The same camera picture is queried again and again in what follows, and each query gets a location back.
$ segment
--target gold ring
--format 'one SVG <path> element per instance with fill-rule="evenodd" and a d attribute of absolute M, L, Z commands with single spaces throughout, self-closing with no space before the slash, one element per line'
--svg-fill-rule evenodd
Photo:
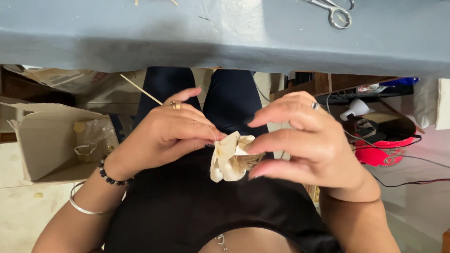
<path fill-rule="evenodd" d="M 179 102 L 170 101 L 170 105 L 171 105 L 172 108 L 175 109 L 175 110 L 179 110 L 179 109 L 181 108 L 181 103 L 179 103 Z"/>

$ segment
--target scissors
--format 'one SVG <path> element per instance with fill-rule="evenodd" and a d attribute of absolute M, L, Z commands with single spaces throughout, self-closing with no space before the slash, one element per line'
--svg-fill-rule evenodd
<path fill-rule="evenodd" d="M 339 6 L 338 4 L 336 4 L 335 2 L 333 2 L 333 0 L 304 0 L 306 2 L 310 2 L 314 5 L 317 5 L 319 7 L 322 7 L 324 9 L 327 9 L 330 11 L 330 15 L 328 16 L 328 20 L 330 21 L 330 25 L 336 29 L 345 29 L 348 28 L 351 25 L 351 16 L 348 13 L 349 11 L 351 11 L 353 9 L 353 7 L 355 6 L 355 2 L 353 0 L 349 0 L 350 1 L 350 8 L 349 9 L 345 9 L 341 6 Z M 340 26 L 339 24 L 337 24 L 334 21 L 334 13 L 335 12 L 340 12 L 344 15 L 345 17 L 345 22 L 346 24 L 344 26 Z"/>

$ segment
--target fingernail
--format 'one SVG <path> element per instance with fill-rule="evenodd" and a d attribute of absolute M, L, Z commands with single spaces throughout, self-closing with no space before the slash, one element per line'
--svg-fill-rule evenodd
<path fill-rule="evenodd" d="M 255 115 L 252 115 L 252 116 L 250 116 L 250 117 L 244 119 L 244 123 L 245 123 L 245 124 L 248 124 L 248 123 L 252 122 L 254 118 L 255 118 Z"/>

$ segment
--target wooden skewer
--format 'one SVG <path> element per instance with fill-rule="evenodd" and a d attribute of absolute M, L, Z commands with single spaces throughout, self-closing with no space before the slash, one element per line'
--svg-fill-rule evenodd
<path fill-rule="evenodd" d="M 162 105 L 161 102 L 159 102 L 158 99 L 154 98 L 152 95 L 150 95 L 148 92 L 144 91 L 141 87 L 137 86 L 135 83 L 133 83 L 130 79 L 128 79 L 126 76 L 120 74 L 125 80 L 127 80 L 130 84 L 134 85 L 136 88 L 138 88 L 140 91 L 142 91 L 144 94 L 149 96 L 151 99 L 153 99 L 156 103 Z"/>

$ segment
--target black pants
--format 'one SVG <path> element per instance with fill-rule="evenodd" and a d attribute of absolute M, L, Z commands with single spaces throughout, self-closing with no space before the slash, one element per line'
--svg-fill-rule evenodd
<path fill-rule="evenodd" d="M 190 68 L 147 69 L 143 89 L 161 102 L 187 88 L 195 88 L 194 75 Z M 201 110 L 197 97 L 190 98 L 185 103 Z M 158 103 L 142 94 L 134 127 L 157 106 Z M 261 100 L 250 71 L 218 69 L 214 72 L 203 113 L 219 131 L 225 134 L 239 131 L 241 135 L 255 137 L 267 133 L 267 125 L 250 128 L 244 122 L 261 108 Z"/>

